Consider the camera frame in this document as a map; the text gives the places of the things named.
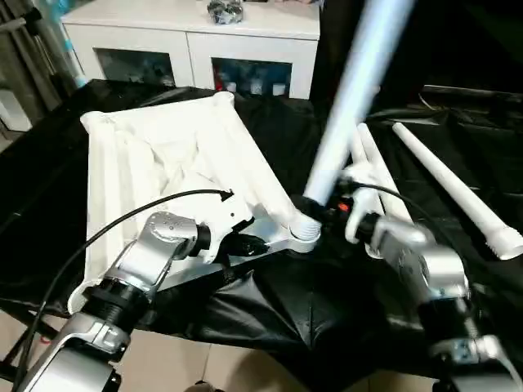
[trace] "white fabric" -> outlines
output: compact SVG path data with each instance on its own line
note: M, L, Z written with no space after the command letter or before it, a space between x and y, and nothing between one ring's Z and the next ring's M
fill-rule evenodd
M87 237L121 215L189 189L232 189L251 211L260 204L287 226L294 207L234 110L234 96L215 96L115 113L90 112L80 120L89 133ZM69 312L83 304L85 287L98 283L154 211L205 221L216 195L179 198L114 227L87 249L83 283Z

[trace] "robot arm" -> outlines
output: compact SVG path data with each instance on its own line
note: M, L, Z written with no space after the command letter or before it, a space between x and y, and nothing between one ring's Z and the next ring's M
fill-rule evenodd
M94 287L22 381L19 391L109 392L120 376L109 364L125 353L173 262L209 249L210 230L192 219L156 212Z
M346 172L361 179L361 167ZM375 190L357 189L352 194L355 211L348 216L345 236L349 242L368 244L409 289L441 378L435 390L523 391L501 342L483 330L473 309L460 256L438 244L421 225L371 212L370 192Z

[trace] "floor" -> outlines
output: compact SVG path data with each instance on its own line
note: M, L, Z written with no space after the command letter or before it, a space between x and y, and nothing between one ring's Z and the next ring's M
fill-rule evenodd
M46 321L55 328L65 322L61 318ZM7 353L23 331L21 323L0 312L0 352ZM45 341L35 340L33 361L47 346ZM121 392L183 392L199 380L225 392L307 392L262 351L187 341L153 332L132 334L132 343L118 365L118 372L123 378ZM432 383L427 378L380 371L343 392L430 392ZM10 390L11 383L0 380L0 392Z

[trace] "black cable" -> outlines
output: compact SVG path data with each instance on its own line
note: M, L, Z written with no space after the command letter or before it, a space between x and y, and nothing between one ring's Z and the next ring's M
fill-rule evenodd
M374 185L374 184L363 184L361 182L351 182L351 185L355 186L356 188L369 188L369 189L375 189L380 192L384 192L386 194L391 194L392 196L395 196L401 200L403 200L405 203L409 204L411 207L413 207L419 215L427 221L427 223L431 226L431 229L436 231L436 233L447 243L447 245L451 248L453 248L456 253L458 254L459 258L463 262L463 267L466 271L468 271L467 267L467 261L463 257L463 255L460 254L458 247L456 246L456 243L453 241L453 239L448 235L444 229L441 228L441 225L439 225L429 214L426 212L419 204L417 204L414 200L411 198L408 198L404 196L403 194L399 194L398 192L395 192L394 190L385 188L384 186L380 185Z
M139 214L140 212L143 212L149 208L158 206L159 204L168 202L169 200L173 200L175 198L182 198L185 196L191 196L193 194L219 194L221 196L222 200L225 200L226 198L229 198L232 195L232 192L226 192L224 190L218 190L218 189L197 189L197 190L188 190L186 192L180 192L179 194L171 194L170 196L166 196L165 198L160 198L158 200L155 200L151 203L146 204L145 206L138 207L136 210L132 210L131 212L128 212L127 214L120 216L117 220L114 220L113 222L109 223L106 227L101 229L98 233L94 234L92 237L90 237L73 255L61 266L58 273L55 275L55 278L52 280L51 284L49 285L46 293L43 295L42 302L40 303L40 306L38 308L37 313L34 315L33 323L31 324L31 327L29 328L29 333L27 334L27 337L24 341L24 349L22 351L22 355L20 356L20 362L18 364L18 369L16 370L16 377L15 382L13 383L13 387L11 389L11 392L16 392L18 389L18 386L22 382L26 369L27 369L27 362L29 359L29 352L31 351L31 345L33 344L34 335L38 329L38 323L42 319L43 312L45 310L45 307L47 305L47 302L49 301L49 297L52 294L52 291L54 290L56 284L60 280L60 277L64 274L65 270L69 268L69 266L73 263L73 261L76 260L78 256L82 254L83 251L85 251L88 247L90 247L97 239L99 239L102 235L107 233L109 230L113 229L116 225L122 223L123 221L126 221L132 216L135 216L136 214Z

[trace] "black fabric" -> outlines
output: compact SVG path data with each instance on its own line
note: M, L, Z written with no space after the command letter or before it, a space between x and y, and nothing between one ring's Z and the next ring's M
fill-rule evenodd
M162 91L93 81L0 154L0 307L2 301L37 306L60 263L85 239L88 140L79 116L212 94L184 88L157 97ZM317 113L324 111L314 111L306 101L248 96L236 96L235 108L285 190L300 194L325 121ZM387 119L398 115L374 116L369 126L400 192L426 208L458 242L480 288L483 314L491 316L491 327L518 359L521 260L494 258L477 229L391 132ZM523 231L521 133L452 111L414 117L409 129L502 219ZM430 124L419 123L421 118ZM60 281L51 312L65 312L82 273L79 259ZM161 292L142 327L266 350L312 390L340 390L375 368L431 374L405 290L387 265L370 260L362 247L325 235L311 254L280 253L234 273L229 284L216 273Z

